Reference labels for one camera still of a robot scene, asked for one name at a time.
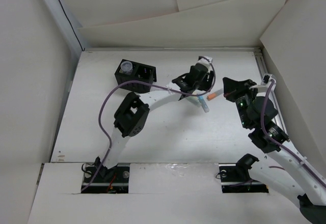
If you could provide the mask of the orange capped lead case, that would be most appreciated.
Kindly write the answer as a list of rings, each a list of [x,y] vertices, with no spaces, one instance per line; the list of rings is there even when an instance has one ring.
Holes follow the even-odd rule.
[[[223,94],[224,90],[223,89],[219,89],[213,93],[210,93],[209,95],[207,95],[207,100],[211,101],[212,99],[218,97],[219,95]]]

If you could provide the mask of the clear jar of paper clips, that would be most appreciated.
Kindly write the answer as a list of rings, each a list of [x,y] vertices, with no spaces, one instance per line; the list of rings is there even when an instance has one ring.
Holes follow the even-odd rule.
[[[133,64],[131,61],[123,61],[120,64],[120,69],[123,74],[132,74],[133,72]]]

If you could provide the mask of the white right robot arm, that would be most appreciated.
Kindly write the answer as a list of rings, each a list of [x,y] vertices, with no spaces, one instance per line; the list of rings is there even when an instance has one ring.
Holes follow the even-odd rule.
[[[267,74],[261,84],[250,79],[223,78],[224,97],[235,103],[242,127],[251,130],[248,137],[282,168],[277,171],[264,159],[244,155],[235,164],[237,177],[271,187],[290,200],[310,223],[325,223],[325,177],[322,176],[291,142],[286,132],[273,122],[278,115],[269,94],[276,79]]]

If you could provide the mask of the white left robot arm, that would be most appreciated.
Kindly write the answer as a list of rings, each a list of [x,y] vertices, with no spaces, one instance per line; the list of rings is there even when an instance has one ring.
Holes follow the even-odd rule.
[[[188,73],[173,79],[165,87],[138,80],[127,81],[116,86],[105,98],[98,116],[99,127],[108,138],[108,147],[104,156],[97,157],[94,162],[95,175],[104,182],[113,177],[114,168],[127,142],[141,132],[150,112],[187,97],[203,96],[211,91],[215,81],[216,74],[212,59],[199,57]],[[155,87],[157,90],[139,95],[134,92],[128,93],[114,113],[114,129],[109,135],[101,122],[104,107],[117,89],[133,83]]]

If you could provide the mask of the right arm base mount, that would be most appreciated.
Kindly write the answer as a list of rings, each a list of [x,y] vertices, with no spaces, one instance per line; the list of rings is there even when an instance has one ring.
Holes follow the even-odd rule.
[[[215,178],[221,181],[222,193],[269,193],[268,187],[250,177],[249,170],[259,159],[246,154],[236,163],[219,163]]]

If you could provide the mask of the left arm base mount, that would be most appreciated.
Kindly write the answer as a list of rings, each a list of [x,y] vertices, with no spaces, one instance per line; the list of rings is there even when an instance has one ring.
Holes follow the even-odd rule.
[[[111,169],[100,166],[100,158],[97,157],[94,163],[83,163],[81,171],[83,172],[83,181],[81,193],[107,193],[107,194],[126,194],[129,192],[130,164],[117,164]]]

